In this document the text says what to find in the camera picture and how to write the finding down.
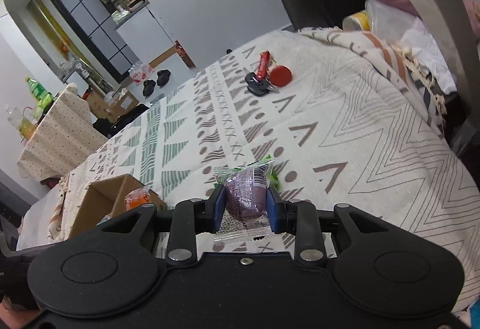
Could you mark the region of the person's hand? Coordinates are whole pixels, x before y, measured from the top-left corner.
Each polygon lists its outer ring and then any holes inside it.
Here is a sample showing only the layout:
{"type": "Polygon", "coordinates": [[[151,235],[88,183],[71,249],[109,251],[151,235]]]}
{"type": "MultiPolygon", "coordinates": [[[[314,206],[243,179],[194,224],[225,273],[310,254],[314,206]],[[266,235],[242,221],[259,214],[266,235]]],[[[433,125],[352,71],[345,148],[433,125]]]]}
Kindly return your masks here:
{"type": "Polygon", "coordinates": [[[38,309],[25,309],[12,304],[5,296],[1,301],[1,321],[11,329],[23,328],[40,314],[38,309]]]}

